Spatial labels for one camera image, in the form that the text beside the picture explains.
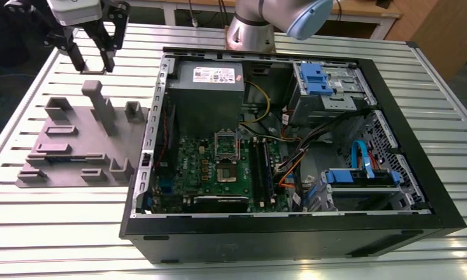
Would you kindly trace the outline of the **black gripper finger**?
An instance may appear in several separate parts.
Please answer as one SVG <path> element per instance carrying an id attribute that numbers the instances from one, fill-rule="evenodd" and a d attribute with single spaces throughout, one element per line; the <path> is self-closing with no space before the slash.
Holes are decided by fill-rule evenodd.
<path id="1" fill-rule="evenodd" d="M 73 42 L 73 29 L 63 26 L 47 1 L 6 1 L 4 9 L 9 15 L 36 33 L 47 46 L 55 46 L 69 56 L 75 69 L 85 69 L 85 60 L 77 44 Z"/>
<path id="2" fill-rule="evenodd" d="M 100 3 L 101 17 L 85 23 L 85 33 L 100 50 L 105 71 L 112 72 L 115 68 L 115 53 L 123 48 L 131 5 L 124 1 L 100 1 Z M 108 18 L 115 26 L 112 35 L 105 30 L 104 18 Z"/>

